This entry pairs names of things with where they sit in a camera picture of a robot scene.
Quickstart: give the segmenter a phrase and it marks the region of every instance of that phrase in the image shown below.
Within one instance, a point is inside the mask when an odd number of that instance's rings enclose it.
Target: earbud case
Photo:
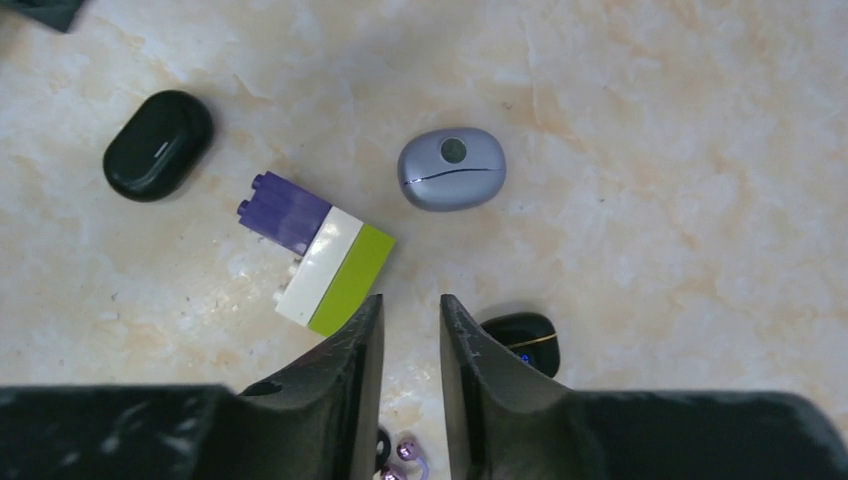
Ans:
[[[148,98],[103,156],[109,185],[126,198],[150,202],[173,193],[212,142],[209,109],[186,92]]]

